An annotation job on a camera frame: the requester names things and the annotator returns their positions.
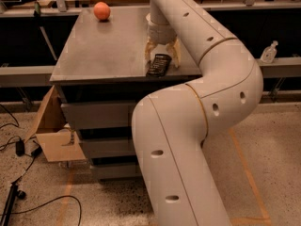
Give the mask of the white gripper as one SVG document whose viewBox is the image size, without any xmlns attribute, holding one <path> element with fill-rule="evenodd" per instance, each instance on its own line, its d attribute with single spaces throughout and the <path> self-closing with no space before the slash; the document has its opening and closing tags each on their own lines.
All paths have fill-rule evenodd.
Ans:
<svg viewBox="0 0 301 226">
<path fill-rule="evenodd" d="M 177 34 L 170 24 L 156 24 L 151 20 L 151 15 L 146 16 L 148 22 L 148 40 L 145 46 L 145 60 L 151 60 L 151 52 L 157 44 L 166 45 L 166 51 L 172 57 L 176 68 L 181 63 L 181 47 Z"/>
</svg>

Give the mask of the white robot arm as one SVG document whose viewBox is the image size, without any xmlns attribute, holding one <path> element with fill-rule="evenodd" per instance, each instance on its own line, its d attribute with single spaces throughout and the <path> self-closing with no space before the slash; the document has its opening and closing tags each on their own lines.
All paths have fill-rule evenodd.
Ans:
<svg viewBox="0 0 301 226">
<path fill-rule="evenodd" d="M 135 152 L 159 226 L 231 226 L 201 149 L 261 99 L 261 69 L 239 39 L 193 0 L 151 0 L 200 69 L 135 107 Z"/>
</svg>

